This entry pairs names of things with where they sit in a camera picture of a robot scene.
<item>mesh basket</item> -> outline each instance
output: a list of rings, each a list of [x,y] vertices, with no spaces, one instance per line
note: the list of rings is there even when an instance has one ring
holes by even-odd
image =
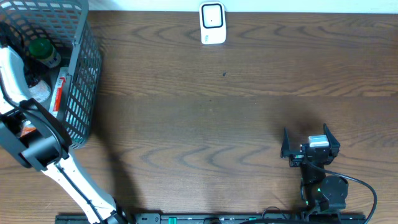
[[[64,106],[57,119],[67,129],[74,149],[82,147],[89,135],[102,63],[87,13],[87,0],[0,0],[0,22],[10,25],[25,46],[46,38],[64,53],[63,58],[70,58],[68,84],[62,94],[66,100],[61,101]],[[27,47],[24,52],[29,55]]]

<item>wooden table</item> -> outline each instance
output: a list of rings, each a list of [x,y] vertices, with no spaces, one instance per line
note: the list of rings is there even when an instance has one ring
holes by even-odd
[[[104,55],[93,134],[76,154],[134,211],[262,212],[303,206],[295,139],[341,143],[330,170],[371,184],[371,223],[398,222],[398,16],[227,13],[227,41],[200,43],[198,13],[90,12]],[[0,150],[0,223],[81,213],[55,182]],[[350,182],[349,212],[371,209]]]

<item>black cable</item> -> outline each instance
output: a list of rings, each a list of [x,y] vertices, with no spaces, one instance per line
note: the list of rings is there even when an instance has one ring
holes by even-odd
[[[300,184],[300,197],[303,201],[305,201],[304,199],[304,181],[303,178],[301,178],[301,184]]]
[[[93,203],[91,202],[91,200],[89,200],[86,195],[83,194],[82,191],[80,191],[80,189],[75,185],[75,183],[73,183],[73,181],[69,178],[69,176],[65,173],[65,171],[63,171],[63,168],[59,167],[59,166],[55,166],[58,171],[64,176],[64,178],[68,181],[68,183],[73,187],[73,189],[76,190],[76,192],[86,201],[86,203],[91,207],[91,209],[93,210],[94,214],[97,216],[99,222],[101,224],[105,224],[104,220],[101,218],[101,215],[98,213],[97,209],[95,209],[95,206],[93,205]]]
[[[312,164],[312,162],[310,162],[308,160],[307,154],[305,154],[304,158],[305,158],[305,162],[307,162],[307,164],[310,165],[310,167],[312,167],[312,168],[314,168],[314,169],[316,169],[316,170],[318,170],[320,172],[324,172],[326,174],[331,174],[331,175],[335,175],[335,176],[338,176],[338,177],[346,178],[348,180],[352,180],[354,182],[362,184],[363,186],[367,187],[372,192],[372,194],[373,194],[372,210],[369,213],[368,217],[365,219],[365,222],[363,223],[363,224],[367,224],[370,221],[370,219],[372,218],[374,211],[376,211],[376,206],[377,206],[377,193],[372,188],[372,186],[370,186],[369,184],[363,182],[362,180],[355,179],[354,177],[350,177],[350,176],[347,176],[347,175],[344,175],[344,174],[340,174],[340,173],[337,173],[337,172],[333,172],[333,171],[329,171],[329,170],[325,170],[325,169],[322,169],[320,167],[317,167],[316,165]]]
[[[1,88],[1,93],[3,95],[4,100],[10,104],[12,107],[19,109],[20,111],[22,111],[25,114],[28,114],[29,116],[33,117],[34,119],[36,119],[37,121],[40,121],[41,123],[43,123],[44,126],[46,126],[49,131],[51,132],[51,134],[54,136],[55,141],[57,142],[58,146],[59,146],[59,156],[58,159],[55,161],[55,164],[58,164],[60,162],[60,160],[62,159],[63,156],[63,150],[62,150],[62,145],[61,145],[61,141],[58,137],[58,135],[56,135],[55,133],[57,132],[53,127],[51,127],[50,125],[48,125],[45,121],[43,121],[40,117],[32,114],[31,112],[27,111],[26,109],[14,104],[14,102],[8,97],[7,93],[6,93],[6,89],[4,86],[4,82],[2,79],[2,74],[0,73],[0,88]]]
[[[264,217],[265,217],[265,215],[266,215],[268,209],[270,209],[270,208],[276,208],[276,209],[278,209],[279,213],[280,213],[285,219],[287,219],[286,216],[283,214],[283,212],[282,212],[278,207],[276,207],[276,206],[270,206],[270,207],[266,208],[266,209],[264,210],[264,212],[262,213],[261,218],[264,218]]]
[[[324,224],[320,222],[305,222],[302,220],[283,220],[278,218],[262,218],[258,220],[249,220],[240,224],[257,224],[257,223],[286,223],[286,224]]]

